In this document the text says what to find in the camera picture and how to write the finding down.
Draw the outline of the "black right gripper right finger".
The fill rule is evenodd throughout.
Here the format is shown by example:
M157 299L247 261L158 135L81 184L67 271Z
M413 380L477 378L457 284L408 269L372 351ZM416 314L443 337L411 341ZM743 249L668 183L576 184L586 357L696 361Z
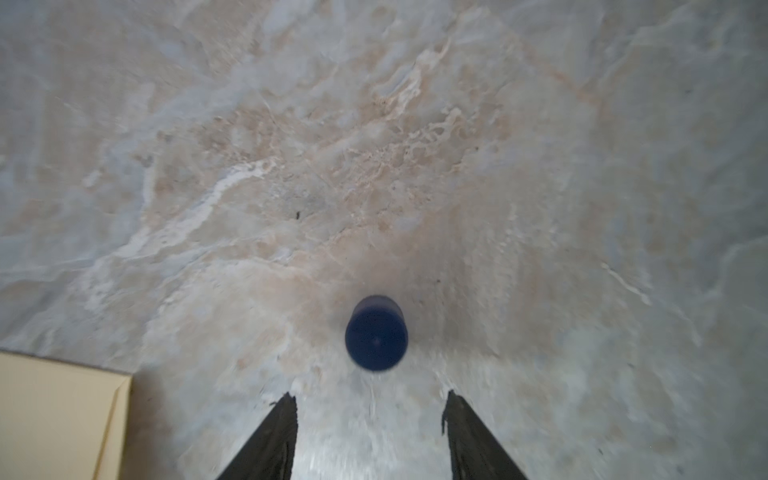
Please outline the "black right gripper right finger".
M448 434L453 480L527 480L470 404L454 390L447 395L442 433Z

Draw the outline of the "yellow paper envelope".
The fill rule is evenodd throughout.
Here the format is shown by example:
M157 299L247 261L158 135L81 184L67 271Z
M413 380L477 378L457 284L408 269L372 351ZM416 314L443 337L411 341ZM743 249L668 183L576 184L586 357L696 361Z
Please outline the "yellow paper envelope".
M117 479L132 377L1 354L1 477Z

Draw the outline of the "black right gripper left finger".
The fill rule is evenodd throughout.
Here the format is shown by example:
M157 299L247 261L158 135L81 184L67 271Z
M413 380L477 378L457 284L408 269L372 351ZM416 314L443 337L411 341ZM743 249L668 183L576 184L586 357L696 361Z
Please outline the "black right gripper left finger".
M298 435L296 398L286 392L253 432L219 480L289 480Z

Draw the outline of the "dark blue glue cap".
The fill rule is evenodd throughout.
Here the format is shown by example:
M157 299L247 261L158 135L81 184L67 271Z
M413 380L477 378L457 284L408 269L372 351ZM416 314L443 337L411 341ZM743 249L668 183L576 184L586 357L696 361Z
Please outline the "dark blue glue cap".
M405 356L409 334L398 304L384 295L362 299L345 331L345 346L352 361L371 372L395 367Z

